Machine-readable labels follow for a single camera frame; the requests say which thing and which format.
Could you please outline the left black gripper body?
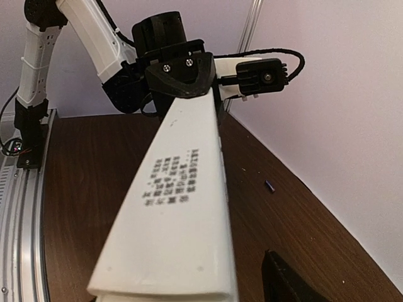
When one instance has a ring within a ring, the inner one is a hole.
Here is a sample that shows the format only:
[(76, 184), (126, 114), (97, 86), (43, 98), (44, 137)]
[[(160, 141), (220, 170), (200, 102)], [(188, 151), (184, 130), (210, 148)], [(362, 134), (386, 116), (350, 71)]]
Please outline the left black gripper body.
[(195, 54), (204, 52), (205, 42), (202, 39), (196, 39), (148, 51), (137, 58), (136, 63), (141, 68), (147, 68), (150, 65), (166, 63), (174, 59), (189, 59)]

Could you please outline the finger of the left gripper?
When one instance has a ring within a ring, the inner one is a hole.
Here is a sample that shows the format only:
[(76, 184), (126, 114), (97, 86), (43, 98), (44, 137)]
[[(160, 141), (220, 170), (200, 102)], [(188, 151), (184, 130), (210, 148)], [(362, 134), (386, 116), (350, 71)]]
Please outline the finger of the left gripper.
[(175, 98), (204, 96), (216, 78), (214, 58), (205, 52), (153, 64), (146, 68), (145, 78), (151, 92)]
[(221, 125), (224, 116), (224, 103), (221, 98), (220, 89), (218, 84), (213, 85), (213, 98), (218, 126)]

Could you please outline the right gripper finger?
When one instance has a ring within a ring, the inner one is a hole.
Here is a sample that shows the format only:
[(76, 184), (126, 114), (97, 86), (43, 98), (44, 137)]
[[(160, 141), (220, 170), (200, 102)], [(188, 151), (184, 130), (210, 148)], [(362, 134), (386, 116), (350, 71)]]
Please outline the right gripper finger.
[(265, 301), (329, 301), (273, 250), (264, 253), (261, 275)]

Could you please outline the purple battery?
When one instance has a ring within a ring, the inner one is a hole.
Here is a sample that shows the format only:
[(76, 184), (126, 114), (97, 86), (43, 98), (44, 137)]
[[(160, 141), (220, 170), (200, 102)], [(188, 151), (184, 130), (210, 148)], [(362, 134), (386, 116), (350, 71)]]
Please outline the purple battery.
[(265, 180), (264, 183), (272, 194), (276, 191), (276, 189), (273, 187), (273, 185), (268, 180)]

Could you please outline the white remote control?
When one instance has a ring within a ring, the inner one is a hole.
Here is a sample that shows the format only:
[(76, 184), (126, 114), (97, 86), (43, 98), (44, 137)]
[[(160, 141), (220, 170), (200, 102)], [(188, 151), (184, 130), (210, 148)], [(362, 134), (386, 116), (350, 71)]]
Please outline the white remote control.
[(237, 301), (212, 93), (174, 100), (88, 284), (98, 301)]

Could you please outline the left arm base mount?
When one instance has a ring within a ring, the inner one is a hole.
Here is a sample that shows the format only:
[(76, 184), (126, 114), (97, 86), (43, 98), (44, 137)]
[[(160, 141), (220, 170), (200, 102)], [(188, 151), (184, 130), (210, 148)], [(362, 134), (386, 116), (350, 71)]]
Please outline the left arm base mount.
[(15, 101), (14, 126), (20, 131), (22, 139), (22, 151), (18, 155), (17, 168), (41, 168), (49, 129), (49, 126), (42, 124), (41, 120), (48, 117), (47, 110), (47, 98), (41, 104), (27, 108), (19, 101)]

